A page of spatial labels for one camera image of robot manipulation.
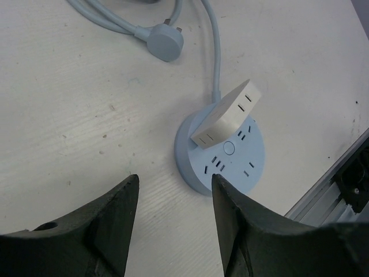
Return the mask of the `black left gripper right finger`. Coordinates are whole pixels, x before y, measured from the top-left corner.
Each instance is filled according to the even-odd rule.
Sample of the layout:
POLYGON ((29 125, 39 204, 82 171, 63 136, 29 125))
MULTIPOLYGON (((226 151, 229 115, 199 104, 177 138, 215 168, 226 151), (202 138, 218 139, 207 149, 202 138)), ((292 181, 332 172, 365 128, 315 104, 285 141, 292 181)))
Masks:
POLYGON ((368 276, 368 223, 312 227, 212 177, 224 276, 368 276))

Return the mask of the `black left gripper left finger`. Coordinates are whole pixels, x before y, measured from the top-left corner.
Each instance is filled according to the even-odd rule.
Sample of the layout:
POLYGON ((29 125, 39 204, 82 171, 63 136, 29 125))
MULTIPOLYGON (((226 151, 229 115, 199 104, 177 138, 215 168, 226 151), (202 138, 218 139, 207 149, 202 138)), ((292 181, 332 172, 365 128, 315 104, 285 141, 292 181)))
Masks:
POLYGON ((1 276, 124 276, 140 188, 136 174, 34 230, 1 236, 1 276))

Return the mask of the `round light blue socket hub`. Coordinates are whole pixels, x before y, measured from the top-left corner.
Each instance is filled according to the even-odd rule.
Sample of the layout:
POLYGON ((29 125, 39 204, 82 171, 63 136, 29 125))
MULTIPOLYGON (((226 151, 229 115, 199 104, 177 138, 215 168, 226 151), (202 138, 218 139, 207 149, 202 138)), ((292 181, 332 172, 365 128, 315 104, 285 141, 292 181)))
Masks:
POLYGON ((196 192, 212 195, 212 175, 220 174, 238 191, 247 194, 259 181, 265 165, 265 147, 256 121, 248 116, 228 139, 207 149, 191 138, 211 112, 211 104, 189 115, 180 125, 174 142, 177 168, 184 181, 196 192))

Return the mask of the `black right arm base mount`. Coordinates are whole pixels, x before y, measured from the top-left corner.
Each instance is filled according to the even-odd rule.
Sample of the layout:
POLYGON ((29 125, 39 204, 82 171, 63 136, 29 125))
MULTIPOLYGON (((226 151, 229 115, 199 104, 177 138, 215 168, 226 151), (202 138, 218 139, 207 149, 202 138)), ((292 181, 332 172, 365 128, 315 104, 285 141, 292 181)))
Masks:
POLYGON ((335 176, 342 198, 355 213, 368 203, 368 143, 361 146, 335 176))

